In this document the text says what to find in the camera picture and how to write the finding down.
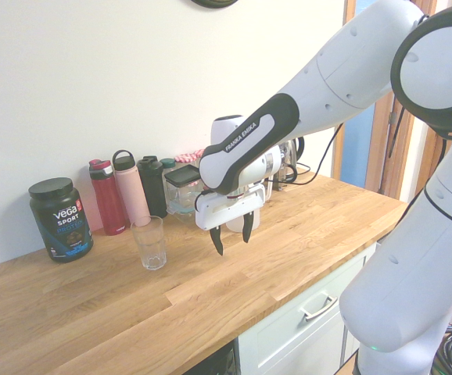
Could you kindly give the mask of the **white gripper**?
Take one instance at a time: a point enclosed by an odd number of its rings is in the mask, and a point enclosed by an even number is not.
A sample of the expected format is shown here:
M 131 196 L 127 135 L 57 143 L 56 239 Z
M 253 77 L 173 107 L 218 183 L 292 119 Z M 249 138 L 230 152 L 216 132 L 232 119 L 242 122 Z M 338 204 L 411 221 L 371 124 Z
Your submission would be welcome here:
M 255 184 L 239 198 L 229 198 L 216 192 L 200 196 L 196 201 L 196 225 L 209 230 L 210 237 L 219 255 L 224 254 L 220 225 L 243 216 L 242 239 L 249 242 L 254 222 L 254 211 L 260 209 L 266 198 L 262 184 Z

